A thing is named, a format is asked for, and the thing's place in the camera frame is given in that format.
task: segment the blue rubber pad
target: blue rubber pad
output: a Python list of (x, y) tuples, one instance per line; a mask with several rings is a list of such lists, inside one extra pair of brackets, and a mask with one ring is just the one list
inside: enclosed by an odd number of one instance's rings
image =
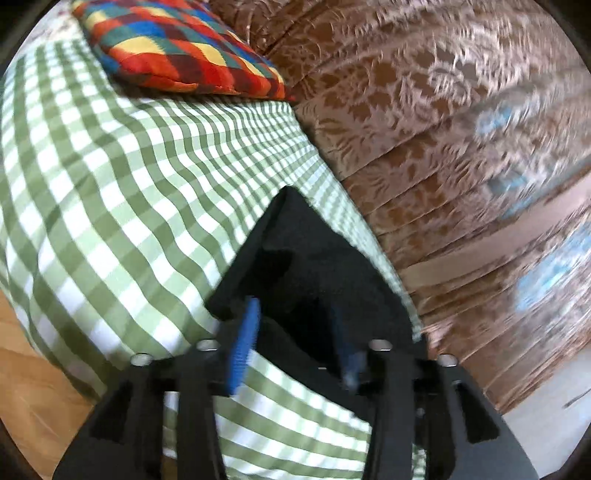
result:
[(261, 304), (255, 297), (246, 300), (246, 311), (242, 318), (236, 342), (232, 347), (229, 358), (227, 388), (230, 395), (234, 395), (244, 381), (248, 354), (256, 344), (259, 325), (261, 323)]

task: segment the green and white checkered cloth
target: green and white checkered cloth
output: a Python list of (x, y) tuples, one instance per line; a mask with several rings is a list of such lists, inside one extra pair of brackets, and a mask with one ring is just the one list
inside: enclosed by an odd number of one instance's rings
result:
[[(29, 51), (0, 95), (0, 283), (33, 347), (80, 391), (103, 394), (133, 353), (174, 355), (215, 334), (203, 300), (285, 185), (373, 262), (420, 330), (289, 104), (147, 97), (111, 83), (83, 40)], [(369, 425), (257, 353), (216, 412), (232, 475), (361, 477)], [(413, 467), (421, 478), (424, 452)]]

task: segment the metal screw head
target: metal screw head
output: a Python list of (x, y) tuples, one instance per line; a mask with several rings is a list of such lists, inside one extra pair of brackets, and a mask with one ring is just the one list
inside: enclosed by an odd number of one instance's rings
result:
[(213, 339), (201, 340), (197, 344), (197, 350), (201, 350), (202, 352), (214, 352), (219, 346), (220, 344)]
[(154, 361), (154, 357), (149, 353), (136, 353), (129, 359), (129, 363), (134, 367), (147, 367)]
[(374, 352), (389, 352), (392, 349), (392, 344), (387, 340), (373, 339), (369, 342), (369, 348)]
[(460, 362), (455, 356), (444, 353), (437, 357), (437, 363), (442, 367), (456, 367)]

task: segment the multicolored pillow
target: multicolored pillow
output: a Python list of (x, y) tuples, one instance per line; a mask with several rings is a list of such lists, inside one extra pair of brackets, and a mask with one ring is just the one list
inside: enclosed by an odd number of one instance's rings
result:
[(194, 0), (74, 0), (105, 70), (168, 92), (286, 100), (281, 75)]

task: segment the brown patterned fabric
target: brown patterned fabric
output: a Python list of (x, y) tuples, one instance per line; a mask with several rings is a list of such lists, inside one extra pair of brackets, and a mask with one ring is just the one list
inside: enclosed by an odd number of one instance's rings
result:
[[(591, 74), (533, 0), (211, 0), (278, 68), (404, 279), (591, 170)], [(502, 411), (591, 340), (591, 207), (411, 291)]]

